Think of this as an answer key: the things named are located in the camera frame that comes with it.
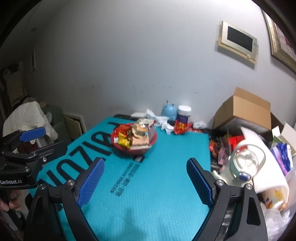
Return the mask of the person's left hand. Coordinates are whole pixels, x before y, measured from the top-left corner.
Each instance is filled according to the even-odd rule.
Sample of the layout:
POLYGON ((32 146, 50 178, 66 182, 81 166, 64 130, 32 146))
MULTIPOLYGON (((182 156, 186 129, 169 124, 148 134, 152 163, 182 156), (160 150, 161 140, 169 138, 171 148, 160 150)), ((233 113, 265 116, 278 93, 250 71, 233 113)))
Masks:
POLYGON ((25 206, 21 190, 4 191, 4 198, 5 200, 1 198, 1 211, 21 211, 25 206))

